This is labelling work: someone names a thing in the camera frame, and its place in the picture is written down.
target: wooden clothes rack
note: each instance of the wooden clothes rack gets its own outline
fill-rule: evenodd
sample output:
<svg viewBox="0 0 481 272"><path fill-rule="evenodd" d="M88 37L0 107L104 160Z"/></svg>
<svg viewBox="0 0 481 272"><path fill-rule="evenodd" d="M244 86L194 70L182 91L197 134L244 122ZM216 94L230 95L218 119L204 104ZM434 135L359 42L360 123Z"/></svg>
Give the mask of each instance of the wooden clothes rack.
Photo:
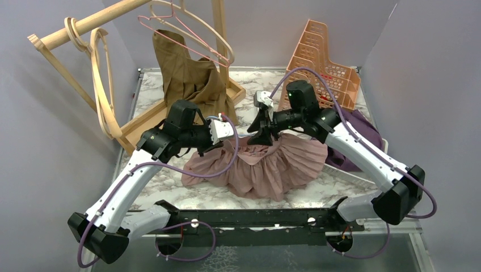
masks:
<svg viewBox="0 0 481 272"><path fill-rule="evenodd" d="M122 0L110 7L105 8L97 13L94 13L77 22L74 21L75 34L80 36L95 28L102 26L132 11L151 0ZM225 11L223 0L211 0L212 13L214 17L214 29L225 39ZM95 112L100 111L96 106L96 102L88 95L82 88L72 74L65 68L65 66L52 54L52 50L71 41L69 32L66 28L58 30L43 38L38 38L35 34L28 37L35 48L50 62L50 64L62 75L63 78L76 90L76 92L85 100L85 102ZM217 51L224 57L227 56L227 49L217 40ZM229 78L229 69L220 66L219 72L221 78L226 83L227 95L231 97L234 104L239 103L246 97L246 90L242 88L237 82ZM130 120L127 124L121 127L121 135L116 136L117 141L122 147L127 150L129 154L135 150L136 143L139 141L141 134L150 128L157 125L162 119L166 117L167 106L164 100L159 100L150 109L141 113L136 118Z"/></svg>

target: brown pants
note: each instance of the brown pants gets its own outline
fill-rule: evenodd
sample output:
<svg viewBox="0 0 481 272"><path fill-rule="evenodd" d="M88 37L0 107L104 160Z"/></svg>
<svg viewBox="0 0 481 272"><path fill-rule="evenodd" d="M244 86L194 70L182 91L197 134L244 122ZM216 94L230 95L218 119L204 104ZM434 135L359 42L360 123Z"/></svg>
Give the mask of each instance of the brown pants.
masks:
<svg viewBox="0 0 481 272"><path fill-rule="evenodd" d="M184 37L167 30L158 30L171 39L184 44ZM174 102L184 99L195 103L204 118L227 115L234 124L238 124L234 103L226 93L214 62L201 58L191 59L188 49L154 33L154 50L163 78L164 101L167 114ZM199 117L195 123L201 124Z"/></svg>

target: pink wire hanger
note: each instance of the pink wire hanger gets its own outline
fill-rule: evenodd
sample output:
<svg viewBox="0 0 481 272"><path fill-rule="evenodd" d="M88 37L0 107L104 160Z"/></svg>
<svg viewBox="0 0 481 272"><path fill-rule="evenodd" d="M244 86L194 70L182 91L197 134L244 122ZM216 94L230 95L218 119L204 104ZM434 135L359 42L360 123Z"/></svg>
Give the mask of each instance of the pink wire hanger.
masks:
<svg viewBox="0 0 481 272"><path fill-rule="evenodd" d="M217 51L214 50L212 47L210 47L210 46L207 44L207 42L205 42L205 41L204 41L203 39L201 39L197 34L195 34L194 31L192 31L189 27L187 27L187 25L184 24L184 23L177 17L177 15L175 14L174 5L173 5L172 0L170 0L170 4L171 4L171 11L172 11L171 15L166 15L166 16L151 16L151 17L139 15L139 16L137 17L139 23L141 23L144 27L146 27L146 28L154 31L155 33L163 36L164 38L166 38L166 39L168 39L168 40L170 40L170 41L172 41L172 42L174 42L174 43L176 43L176 44L178 44L178 45L180 45L180 46L182 46L182 47L184 47L184 48L186 48L186 49L188 49L188 50L190 50L190 51L192 51L192 52L194 52L194 53L196 53L196 54L198 54L198 55L200 55L200 56L202 56L202 57L204 57L204 58L206 58L206 59L208 59L208 60L210 60L210 61L213 61L213 62L215 62L215 63L217 63L217 64L219 64L219 65L221 65L221 66L223 66L223 67L226 67L226 68L229 67L229 66L230 66L230 64L229 64L229 59L227 59L227 58L224 57L221 53L217 52ZM212 58L210 58L210 57L208 57L208 56L206 56L206 55L204 55L204 54L202 54L202 53L199 53L199 52L195 51L194 49L192 49L192 48L190 48L190 47L188 47L188 46L186 46L186 45L184 45L184 44L181 44L180 42L178 42L178 41L176 41L176 40L174 40L174 39L166 36L165 34L160 33L159 31L151 28L149 25L143 23L142 20L141 20L141 19L147 19L147 20L150 21L150 19L164 19L164 18L172 18L172 17L174 17L175 19L177 19L177 21L179 21L179 23L180 23L181 25L183 25L187 30L189 30L190 33L192 33L199 41L201 41L201 42L209 49L209 51L210 51L211 53L215 54L218 58L221 58L222 60L224 60L224 61L227 63L227 65L224 64L224 63L220 63L220 62L218 62L218 61L216 61L216 60L214 60L214 59L212 59Z"/></svg>

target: white marble surface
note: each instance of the white marble surface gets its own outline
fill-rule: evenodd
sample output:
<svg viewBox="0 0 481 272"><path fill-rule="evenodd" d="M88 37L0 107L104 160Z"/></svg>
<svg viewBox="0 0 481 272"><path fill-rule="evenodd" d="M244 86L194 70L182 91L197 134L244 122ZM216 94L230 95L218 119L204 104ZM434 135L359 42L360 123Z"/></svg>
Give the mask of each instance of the white marble surface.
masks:
<svg viewBox="0 0 481 272"><path fill-rule="evenodd" d="M254 120L256 110L252 104L255 91L272 91L284 76L283 71L232 71L230 77L242 85L246 91L246 98L235 106L239 118L239 133L246 133L249 124ZM280 91L275 96L279 100ZM163 97L162 75L160 72L144 74L134 116L148 109ZM362 91L358 95L358 108L369 120ZM169 164L183 168L185 162L194 153L192 150L184 157L172 158ZM124 154L122 169L128 156ZM331 206L342 196L358 196L373 192L375 185L363 182L353 184L338 177L322 172L318 178L310 182L305 189L294 189L285 195L281 202L270 199L246 199L235 196L227 188L216 187L208 182L184 187L180 181L181 174L168 169L160 171L144 188L132 205L132 209L146 209L156 201L165 199L181 209L261 209L261 208L301 208Z"/></svg>

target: pink garment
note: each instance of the pink garment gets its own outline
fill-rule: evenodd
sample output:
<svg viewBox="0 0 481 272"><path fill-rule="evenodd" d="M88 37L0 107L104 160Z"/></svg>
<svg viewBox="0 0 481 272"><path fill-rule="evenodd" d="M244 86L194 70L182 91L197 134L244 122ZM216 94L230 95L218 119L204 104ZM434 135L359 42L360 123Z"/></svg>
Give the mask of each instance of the pink garment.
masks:
<svg viewBox="0 0 481 272"><path fill-rule="evenodd" d="M273 146L248 146L249 137L239 139L239 152L233 166L208 181L227 186L238 197L271 198L282 201L293 188L303 188L317 178L327 157L327 146L318 141L301 139L283 133ZM224 147L211 150L200 158L197 153L184 170L209 175L224 169L234 155L235 140L224 141ZM190 186L203 178L182 175L182 184Z"/></svg>

